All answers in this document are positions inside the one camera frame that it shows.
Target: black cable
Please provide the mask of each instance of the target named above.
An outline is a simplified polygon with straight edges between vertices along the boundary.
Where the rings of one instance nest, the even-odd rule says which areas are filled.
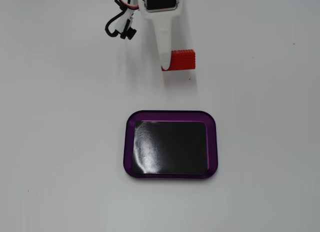
[[[130,8],[130,7],[128,7],[126,4],[124,4],[123,2],[121,2],[121,0],[119,0],[119,2],[123,5],[123,6],[125,6],[126,8],[128,8],[128,9],[131,9],[131,10],[138,10],[139,9],[139,7],[137,7],[137,8]]]
[[[118,15],[116,15],[114,18],[112,18],[105,26],[105,32],[112,38],[115,38],[116,36],[119,35],[119,32],[117,30],[115,30],[113,33],[110,32],[109,30],[109,26],[111,25],[111,23],[113,23],[115,20],[117,20],[118,18],[122,17],[125,12],[127,11],[127,8],[125,8],[121,13],[119,13]]]

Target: wire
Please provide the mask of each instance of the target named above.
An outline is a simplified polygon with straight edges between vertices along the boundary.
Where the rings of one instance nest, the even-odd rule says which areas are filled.
[[[122,3],[122,5],[124,5],[125,7],[129,8],[131,10],[138,10],[139,9],[138,5],[130,5],[130,2],[125,3],[123,0],[119,0],[119,1],[120,1],[120,3]]]
[[[116,15],[114,18],[112,18],[105,26],[105,32],[112,38],[115,38],[119,35],[119,32],[117,30],[115,30],[113,33],[110,32],[109,30],[109,26],[111,25],[111,23],[113,23],[115,20],[117,20],[118,18],[122,17],[125,12],[127,11],[127,9],[123,10],[121,13],[119,13],[118,15]]]

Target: red block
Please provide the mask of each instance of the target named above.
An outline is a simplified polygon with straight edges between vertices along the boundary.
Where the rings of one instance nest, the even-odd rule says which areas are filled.
[[[176,71],[176,70],[192,70],[196,69],[196,53],[194,50],[179,50],[172,51],[171,64],[168,70],[162,71]]]

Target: white table surface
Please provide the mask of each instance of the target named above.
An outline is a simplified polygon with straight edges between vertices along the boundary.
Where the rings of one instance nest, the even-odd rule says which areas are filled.
[[[0,0],[0,231],[320,231],[320,0],[185,0],[162,72],[152,26],[105,34],[114,0]],[[206,181],[123,169],[138,110],[203,110]]]

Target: purple rim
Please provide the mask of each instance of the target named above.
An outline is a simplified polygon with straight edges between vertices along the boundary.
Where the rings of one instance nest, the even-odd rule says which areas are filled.
[[[208,171],[204,175],[194,174],[137,174],[132,171],[135,125],[139,121],[158,122],[202,122],[206,126]],[[123,166],[127,174],[134,178],[151,179],[207,179],[218,168],[217,132],[215,120],[202,111],[139,111],[133,113],[126,123]]]

